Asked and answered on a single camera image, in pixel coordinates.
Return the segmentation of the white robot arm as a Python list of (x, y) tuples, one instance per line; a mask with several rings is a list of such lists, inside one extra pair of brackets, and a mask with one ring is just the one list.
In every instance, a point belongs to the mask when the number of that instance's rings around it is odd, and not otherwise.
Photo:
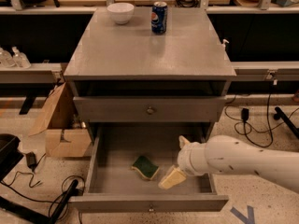
[(257, 175), (285, 189), (299, 192), (299, 153), (254, 147), (227, 135), (216, 135), (206, 143), (180, 136), (177, 164), (159, 183), (171, 189), (188, 176)]

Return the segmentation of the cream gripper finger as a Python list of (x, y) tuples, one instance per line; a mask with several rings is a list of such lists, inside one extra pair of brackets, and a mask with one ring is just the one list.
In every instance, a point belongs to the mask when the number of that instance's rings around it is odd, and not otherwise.
[(183, 135), (181, 135), (179, 138), (179, 147), (180, 148), (184, 148), (186, 145), (188, 145), (190, 143), (190, 141), (184, 137)]
[(166, 175), (161, 179), (158, 184), (160, 189), (171, 189), (174, 186), (184, 182), (187, 176), (179, 167), (171, 166)]

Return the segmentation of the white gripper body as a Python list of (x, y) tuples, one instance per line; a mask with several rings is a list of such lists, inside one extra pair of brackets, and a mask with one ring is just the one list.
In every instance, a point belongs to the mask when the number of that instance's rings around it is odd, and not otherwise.
[(178, 167), (188, 176), (202, 176), (208, 172), (205, 144), (197, 142), (181, 145), (178, 153)]

